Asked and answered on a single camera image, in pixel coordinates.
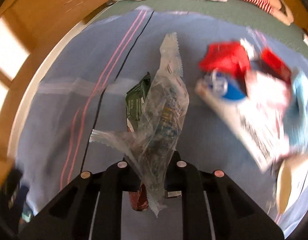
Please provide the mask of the blue white paper box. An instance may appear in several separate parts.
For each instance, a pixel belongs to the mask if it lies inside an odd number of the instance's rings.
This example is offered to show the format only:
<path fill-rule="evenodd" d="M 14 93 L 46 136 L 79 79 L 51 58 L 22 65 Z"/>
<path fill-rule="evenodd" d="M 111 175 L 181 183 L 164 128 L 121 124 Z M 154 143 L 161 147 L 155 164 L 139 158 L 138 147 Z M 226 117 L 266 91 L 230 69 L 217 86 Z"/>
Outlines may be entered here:
<path fill-rule="evenodd" d="M 195 93 L 241 141 L 261 172 L 289 152 L 282 110 L 249 99 L 230 77 L 216 71 L 206 74 L 197 81 Z"/>

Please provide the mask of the clear plastic wrapper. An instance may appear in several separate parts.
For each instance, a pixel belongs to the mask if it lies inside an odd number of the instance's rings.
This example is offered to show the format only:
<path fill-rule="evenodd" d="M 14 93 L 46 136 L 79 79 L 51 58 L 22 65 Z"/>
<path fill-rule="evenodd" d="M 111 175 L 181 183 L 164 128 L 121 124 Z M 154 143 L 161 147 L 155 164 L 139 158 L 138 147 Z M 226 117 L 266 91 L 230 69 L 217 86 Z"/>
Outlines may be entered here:
<path fill-rule="evenodd" d="M 149 207 L 155 215 L 165 208 L 165 175 L 189 106 L 176 33 L 166 34 L 160 53 L 160 66 L 151 82 L 137 131 L 94 129 L 89 137 L 90 142 L 101 142 L 127 156 L 146 187 Z"/>

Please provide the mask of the light blue cloth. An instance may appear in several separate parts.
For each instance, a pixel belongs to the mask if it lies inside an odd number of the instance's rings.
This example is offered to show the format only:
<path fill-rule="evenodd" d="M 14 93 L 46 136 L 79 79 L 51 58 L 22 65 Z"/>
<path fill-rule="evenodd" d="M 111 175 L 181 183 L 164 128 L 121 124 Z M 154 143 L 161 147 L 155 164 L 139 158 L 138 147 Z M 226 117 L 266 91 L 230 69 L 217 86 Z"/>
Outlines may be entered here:
<path fill-rule="evenodd" d="M 283 117 L 284 133 L 290 147 L 300 152 L 308 144 L 308 78 L 304 72 L 295 72 L 291 78 L 291 98 Z"/>

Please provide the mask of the dark green snack packet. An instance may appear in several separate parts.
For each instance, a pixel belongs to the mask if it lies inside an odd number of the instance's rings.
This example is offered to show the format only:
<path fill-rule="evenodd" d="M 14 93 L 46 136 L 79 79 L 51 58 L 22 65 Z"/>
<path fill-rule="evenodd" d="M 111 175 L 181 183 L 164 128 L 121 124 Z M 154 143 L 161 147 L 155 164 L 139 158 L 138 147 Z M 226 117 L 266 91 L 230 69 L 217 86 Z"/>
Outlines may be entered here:
<path fill-rule="evenodd" d="M 135 132 L 138 129 L 140 116 L 151 86 L 151 76 L 146 75 L 127 93 L 125 97 L 127 131 Z"/>

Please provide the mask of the red plastic wrapper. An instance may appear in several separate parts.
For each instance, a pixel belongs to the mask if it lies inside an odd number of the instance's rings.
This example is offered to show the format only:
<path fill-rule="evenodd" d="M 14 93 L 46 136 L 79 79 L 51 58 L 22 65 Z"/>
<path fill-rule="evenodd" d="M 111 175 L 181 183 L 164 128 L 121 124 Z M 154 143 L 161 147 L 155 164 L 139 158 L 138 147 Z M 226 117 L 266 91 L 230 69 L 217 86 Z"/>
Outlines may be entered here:
<path fill-rule="evenodd" d="M 243 80 L 251 70 L 248 54 L 239 41 L 211 43 L 198 66 L 204 72 L 217 70 L 237 80 Z"/>

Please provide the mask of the red cigarette box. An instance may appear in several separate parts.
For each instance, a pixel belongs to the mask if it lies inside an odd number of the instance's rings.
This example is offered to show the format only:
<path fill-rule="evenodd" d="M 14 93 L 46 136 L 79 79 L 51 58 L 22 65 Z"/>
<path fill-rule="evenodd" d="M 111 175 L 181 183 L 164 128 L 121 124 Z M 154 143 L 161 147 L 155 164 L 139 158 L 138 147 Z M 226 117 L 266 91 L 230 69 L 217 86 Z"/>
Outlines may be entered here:
<path fill-rule="evenodd" d="M 270 48 L 265 47 L 261 52 L 261 60 L 265 62 L 285 83 L 291 85 L 291 70 Z"/>

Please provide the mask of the blue striped bed sheet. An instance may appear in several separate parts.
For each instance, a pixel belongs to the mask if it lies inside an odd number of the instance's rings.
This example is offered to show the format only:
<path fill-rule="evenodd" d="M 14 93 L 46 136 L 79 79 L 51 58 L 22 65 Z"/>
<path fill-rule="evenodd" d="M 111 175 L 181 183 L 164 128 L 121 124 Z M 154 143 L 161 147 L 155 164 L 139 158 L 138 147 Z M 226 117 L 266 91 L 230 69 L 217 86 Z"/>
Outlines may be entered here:
<path fill-rule="evenodd" d="M 260 171 L 241 141 L 195 93 L 195 86 L 213 72 L 198 66 L 211 43 L 245 38 L 257 53 L 270 48 L 291 75 L 302 71 L 307 78 L 308 60 L 255 29 L 201 14 L 156 12 L 145 6 L 89 25 L 64 47 L 40 81 L 17 153 L 34 217 L 82 172 L 104 172 L 121 161 L 130 165 L 123 152 L 90 142 L 89 137 L 94 129 L 127 132 L 126 93 L 147 72 L 153 81 L 161 62 L 160 47 L 169 33 L 177 34 L 182 80 L 189 94 L 174 151 L 181 157 L 180 165 L 190 163 L 203 172 L 227 174 L 281 228 L 285 238 L 308 211 L 308 187 L 285 215 L 279 215 L 270 168 Z M 246 94 L 244 79 L 222 74 L 236 81 Z M 260 84 L 258 91 L 254 98 L 246 95 L 259 103 L 278 102 L 275 86 Z M 149 207 L 141 179 L 138 191 L 123 192 L 121 239 L 183 239 L 181 191 L 167 190 L 165 183 L 164 189 L 165 208 L 158 215 Z"/>

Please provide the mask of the green mattress pad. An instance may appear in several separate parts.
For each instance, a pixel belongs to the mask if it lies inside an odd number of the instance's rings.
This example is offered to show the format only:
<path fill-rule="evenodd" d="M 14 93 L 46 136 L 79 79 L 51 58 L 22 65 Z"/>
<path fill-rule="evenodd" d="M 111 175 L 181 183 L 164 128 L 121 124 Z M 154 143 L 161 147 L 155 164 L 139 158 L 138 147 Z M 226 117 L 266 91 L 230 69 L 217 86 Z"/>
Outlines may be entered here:
<path fill-rule="evenodd" d="M 200 1 L 200 0 L 144 0 L 120 1 L 100 12 L 95 21 L 104 20 L 110 16 L 122 15 L 137 7 L 145 5 L 159 12 L 189 11 L 208 15 L 230 23 L 257 29 L 269 35 L 287 47 L 301 53 L 308 60 L 308 47 L 303 41 L 303 31 L 292 24 L 282 22 L 262 11 L 253 4 L 240 0 L 227 2 Z"/>

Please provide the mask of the wooden bunk bed frame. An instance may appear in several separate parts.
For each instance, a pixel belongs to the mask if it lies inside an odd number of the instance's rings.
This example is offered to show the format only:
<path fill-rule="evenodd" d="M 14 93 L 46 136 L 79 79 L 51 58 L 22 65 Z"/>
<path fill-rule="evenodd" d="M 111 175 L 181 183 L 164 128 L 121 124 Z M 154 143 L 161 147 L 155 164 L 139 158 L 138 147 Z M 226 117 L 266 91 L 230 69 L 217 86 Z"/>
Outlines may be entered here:
<path fill-rule="evenodd" d="M 0 70 L 0 80 L 8 89 L 0 111 L 0 185 L 13 166 L 8 143 L 17 110 L 34 74 L 74 25 L 108 1 L 0 0 L 0 19 L 29 53 L 14 78 L 8 78 Z"/>

